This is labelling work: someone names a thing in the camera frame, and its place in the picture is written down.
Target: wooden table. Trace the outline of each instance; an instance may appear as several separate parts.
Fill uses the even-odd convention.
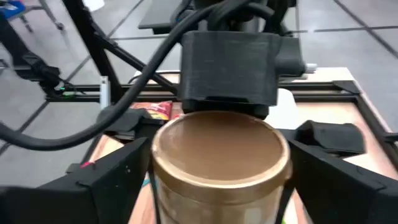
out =
[[[175,75],[166,76],[171,82],[177,83],[178,77]],[[333,80],[353,80],[347,68],[319,68],[318,71],[310,75],[308,80],[297,80],[297,82],[330,82]],[[391,131],[384,120],[379,116],[377,110],[371,102],[368,105],[373,109],[376,116],[383,124],[386,131]],[[362,131],[365,141],[366,153],[345,159],[346,161],[398,180],[398,173],[385,155],[382,147],[377,142],[365,120],[362,118],[354,104],[351,103],[297,103],[298,119],[300,123],[306,120],[314,120],[325,123],[353,123]],[[179,103],[174,104],[172,118],[181,113]],[[103,136],[91,156],[90,161],[95,161],[110,152],[113,152],[123,145],[115,140]],[[154,203],[152,191],[147,185],[142,188],[134,211],[131,215],[129,224],[153,224]],[[286,224],[306,224],[311,223],[305,213],[303,203],[299,195],[295,192],[287,207],[284,220]]]

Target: gold container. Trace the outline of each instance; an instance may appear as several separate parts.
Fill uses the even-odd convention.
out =
[[[152,152],[163,224],[274,224],[290,151],[262,120],[190,113],[158,131]]]

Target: black cable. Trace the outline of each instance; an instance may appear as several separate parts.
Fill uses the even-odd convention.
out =
[[[260,4],[250,4],[250,8],[249,11],[251,13],[253,13],[255,16],[261,17],[265,20],[270,19],[274,14],[274,10],[272,10],[270,7],[268,6],[262,6]],[[285,26],[285,24],[283,22],[281,22],[279,24],[279,27],[276,27],[276,29],[281,30],[280,35],[281,36],[289,36],[289,34],[291,34],[291,32],[288,30],[288,28]],[[262,32],[266,32],[266,26],[264,26],[264,29],[262,30]]]
[[[285,24],[283,22],[280,24],[279,35],[281,35],[282,37],[294,37],[293,32],[291,30],[288,30],[288,28],[285,26]]]
[[[150,80],[151,76],[153,76],[167,54],[171,51],[178,40],[180,40],[182,34],[186,32],[192,24],[195,24],[208,16],[215,6],[216,5],[197,11],[178,23],[170,32],[169,36],[160,45],[154,56],[151,58],[149,64],[143,69],[142,75],[137,79],[137,82],[130,87],[130,89],[114,106],[113,110],[98,123],[80,131],[79,133],[60,139],[33,138],[25,134],[18,133],[7,127],[5,124],[0,123],[0,139],[5,140],[10,144],[32,150],[56,151],[77,146],[95,137],[123,115],[139,95],[141,90],[146,86],[147,82]]]
[[[57,77],[59,80],[60,80],[60,82],[62,82],[63,83],[63,85],[64,86],[70,86],[70,87],[72,87],[73,88],[73,94],[72,94],[72,96],[75,96],[76,94],[77,94],[77,88],[76,88],[76,86],[74,85],[74,84],[72,84],[72,83],[70,83],[70,82],[68,82],[67,80],[64,80],[63,78],[61,78],[61,77]],[[79,93],[81,93],[81,94],[83,94],[83,95],[87,95],[84,91],[79,91]]]
[[[74,84],[68,82],[68,81],[64,81],[66,85],[70,86],[73,88],[73,94],[72,95],[62,95],[64,98],[73,98],[75,96],[77,96],[77,88]],[[79,93],[83,94],[83,95],[87,95],[87,93],[85,93],[84,91],[79,91]]]
[[[207,19],[208,30],[219,30],[223,21],[255,0],[225,0],[217,5]]]
[[[279,0],[275,2],[274,15],[266,22],[264,32],[274,32],[276,34],[286,33],[285,30],[280,30],[279,24],[284,19],[289,8],[289,0]]]
[[[181,74],[180,71],[164,71],[164,72],[156,72],[158,75],[165,75],[165,74]],[[131,84],[134,80],[136,80],[140,75],[136,75],[135,77],[130,78],[130,80],[127,82],[127,84]]]
[[[188,9],[189,5],[191,5],[192,0],[182,0],[182,2],[177,6],[174,10],[170,21],[172,29],[180,22],[180,16],[184,13],[185,10]]]

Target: tile floor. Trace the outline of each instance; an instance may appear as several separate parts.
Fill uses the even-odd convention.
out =
[[[93,13],[95,21],[121,47],[148,62],[162,42],[150,30],[137,28],[151,0],[105,1],[105,7]],[[35,4],[35,0],[24,2]],[[59,67],[63,78],[75,84],[98,83],[98,71],[61,0],[48,4],[65,25],[65,32],[58,31],[42,11],[27,15],[33,34],[18,20],[12,22],[15,30],[32,51]],[[396,0],[298,0],[298,8],[291,9],[285,18],[289,29],[302,31],[304,59],[321,67],[348,67],[394,131],[398,131],[396,11]],[[120,81],[128,81],[136,70],[111,54],[109,57]],[[9,61],[2,49],[0,58]],[[178,69],[179,58],[180,47],[176,46],[161,69]],[[86,128],[95,122],[100,110],[95,103],[47,104],[36,84],[21,80],[10,70],[0,75],[0,104],[2,122],[24,134],[49,139]],[[35,113],[39,115],[30,119]],[[89,145],[33,152],[0,141],[0,185],[36,187],[60,177],[69,164],[81,161]]]

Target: red packaging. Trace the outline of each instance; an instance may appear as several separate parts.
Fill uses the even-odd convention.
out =
[[[181,117],[182,115],[184,115],[184,114],[183,114],[183,113],[177,114],[177,115],[175,115],[175,116],[173,117],[173,119],[177,119],[177,118]]]
[[[172,114],[173,102],[165,101],[160,103],[134,103],[132,108],[145,108],[154,119],[169,120]]]

